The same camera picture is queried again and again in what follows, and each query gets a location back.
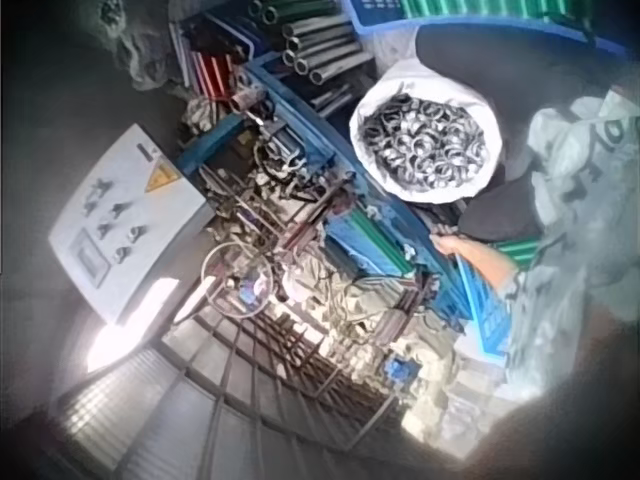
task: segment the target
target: hand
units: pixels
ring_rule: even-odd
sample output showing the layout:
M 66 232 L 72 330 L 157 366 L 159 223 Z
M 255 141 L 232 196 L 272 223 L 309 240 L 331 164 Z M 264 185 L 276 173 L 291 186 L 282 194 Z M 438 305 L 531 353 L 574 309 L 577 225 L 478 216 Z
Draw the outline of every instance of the hand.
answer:
M 443 255 L 454 255 L 460 253 L 460 244 L 463 240 L 455 235 L 429 235 L 429 239 Z

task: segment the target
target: bundle of pipes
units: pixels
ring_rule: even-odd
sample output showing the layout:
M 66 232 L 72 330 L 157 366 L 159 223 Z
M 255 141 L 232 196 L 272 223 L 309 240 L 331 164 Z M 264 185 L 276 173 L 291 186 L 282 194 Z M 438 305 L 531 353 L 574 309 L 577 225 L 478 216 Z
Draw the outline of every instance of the bundle of pipes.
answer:
M 282 61 L 300 75 L 309 75 L 316 85 L 373 58 L 362 51 L 345 14 L 287 23 L 282 27 L 282 34 L 287 39 Z
M 252 0 L 249 16 L 261 19 L 266 25 L 275 25 L 334 13 L 336 9 L 335 0 Z

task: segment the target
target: metal rod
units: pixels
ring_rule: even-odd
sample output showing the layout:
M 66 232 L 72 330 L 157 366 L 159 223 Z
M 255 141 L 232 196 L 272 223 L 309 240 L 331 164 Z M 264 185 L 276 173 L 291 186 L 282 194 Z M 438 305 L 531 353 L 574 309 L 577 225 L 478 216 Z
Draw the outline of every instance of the metal rod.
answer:
M 331 375 L 329 375 L 329 377 L 324 381 L 324 383 L 322 385 L 320 385 L 320 388 L 318 388 L 318 390 L 316 391 L 316 393 L 313 394 L 314 398 L 318 398 L 320 395 L 322 395 L 324 393 L 324 391 L 329 388 L 329 386 L 333 383 L 333 381 L 335 380 L 335 378 L 338 376 L 338 374 L 340 373 L 341 368 L 340 367 L 336 367 L 333 372 L 331 372 Z
M 367 435 L 371 430 L 378 426 L 378 424 L 384 419 L 384 417 L 387 416 L 391 411 L 391 407 L 393 406 L 396 398 L 397 397 L 395 393 L 389 395 L 384 403 L 380 405 L 378 411 L 373 414 L 373 417 L 371 417 L 371 419 L 364 425 L 364 427 L 362 427 L 356 434 L 356 436 L 349 442 L 345 450 L 352 450 L 358 443 L 362 441 L 365 435 Z
M 332 48 L 315 55 L 297 58 L 294 64 L 296 72 L 307 75 L 311 70 L 361 50 L 360 43 L 352 42 L 341 47 Z
M 310 47 L 305 47 L 303 50 L 291 50 L 291 52 L 295 55 L 296 58 L 302 58 L 308 57 L 310 55 L 315 55 L 316 53 L 324 52 L 325 50 L 328 50 L 330 48 L 346 45 L 347 43 L 351 42 L 353 42 L 353 35 L 351 33 L 347 33 L 332 40 L 317 43 Z
M 324 30 L 325 28 L 335 27 L 350 23 L 349 16 L 340 13 L 338 15 L 327 15 L 324 17 L 305 18 L 297 22 L 287 23 L 282 26 L 282 35 L 284 38 L 299 37 L 308 33 Z
M 264 9 L 262 21 L 274 25 L 283 20 L 299 20 L 311 15 L 322 15 L 335 11 L 336 4 L 332 0 L 316 0 L 313 2 L 296 2 L 285 5 L 271 5 Z
M 325 65 L 324 67 L 320 67 L 317 70 L 313 70 L 309 74 L 309 79 L 316 85 L 322 85 L 327 80 L 340 75 L 352 68 L 355 68 L 363 63 L 368 62 L 373 59 L 373 55 L 369 52 L 360 52 L 355 53 L 353 55 L 349 55 L 342 60 L 338 60 L 337 62 L 330 63 Z
M 322 95 L 318 95 L 316 98 L 312 98 L 311 100 L 309 100 L 309 103 L 313 106 L 315 110 L 319 110 L 322 107 L 329 104 L 330 102 L 332 102 L 333 100 L 335 100 L 336 98 L 338 98 L 344 92 L 348 91 L 350 88 L 351 88 L 351 85 L 348 83 L 345 83 L 344 85 L 338 88 L 334 88 L 332 90 L 324 92 Z
M 353 96 L 353 93 L 351 92 L 343 93 L 340 97 L 336 98 L 333 102 L 331 102 L 329 105 L 324 107 L 322 110 L 319 110 L 318 115 L 320 115 L 322 118 L 327 118 L 329 117 L 329 115 L 337 112 L 342 107 L 352 102 L 354 99 L 355 97 Z
M 312 47 L 319 43 L 324 43 L 350 34 L 353 34 L 353 28 L 351 28 L 351 25 L 341 25 L 318 33 L 312 33 L 311 35 L 305 35 L 304 37 L 291 37 L 287 40 L 287 48 L 293 52 L 299 52 L 300 50 L 304 50 L 305 48 Z

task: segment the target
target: light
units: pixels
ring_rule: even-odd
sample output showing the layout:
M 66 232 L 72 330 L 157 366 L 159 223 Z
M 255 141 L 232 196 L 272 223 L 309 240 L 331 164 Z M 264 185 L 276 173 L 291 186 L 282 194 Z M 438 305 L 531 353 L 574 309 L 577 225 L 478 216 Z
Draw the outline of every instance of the light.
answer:
M 105 367 L 133 350 L 178 283 L 175 278 L 156 280 L 124 326 L 102 328 L 89 350 L 87 371 L 91 373 Z
M 191 314 L 191 312 L 193 312 L 193 309 L 196 308 L 196 305 L 204 298 L 207 290 L 209 289 L 209 287 L 211 287 L 211 284 L 213 283 L 215 278 L 216 277 L 211 275 L 205 277 L 204 281 L 201 282 L 200 285 L 198 285 L 198 288 L 196 288 L 193 293 L 189 295 L 187 301 L 184 302 L 184 305 L 176 314 L 176 318 L 173 319 L 173 323 L 187 318 Z

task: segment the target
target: plastic bag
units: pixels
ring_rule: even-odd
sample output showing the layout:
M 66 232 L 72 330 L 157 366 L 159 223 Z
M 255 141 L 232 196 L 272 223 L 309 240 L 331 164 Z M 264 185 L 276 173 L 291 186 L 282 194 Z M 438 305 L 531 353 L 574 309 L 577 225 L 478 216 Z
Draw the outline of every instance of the plastic bag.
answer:
M 624 323 L 640 312 L 640 108 L 612 90 L 569 111 L 543 109 L 531 122 L 545 236 L 532 268 L 503 292 L 512 317 L 507 377 L 523 400 L 570 374 L 586 322 L 602 321 L 594 307 Z
M 462 107 L 473 117 L 484 131 L 488 152 L 484 165 L 475 177 L 460 187 L 416 192 L 398 184 L 377 165 L 374 156 L 360 138 L 360 126 L 381 104 L 398 93 L 407 93 L 412 97 Z M 473 197 L 489 183 L 502 150 L 498 122 L 488 102 L 469 87 L 429 70 L 417 59 L 402 60 L 389 69 L 356 107 L 349 122 L 349 130 L 356 155 L 369 174 L 385 190 L 408 202 L 450 203 L 460 198 Z

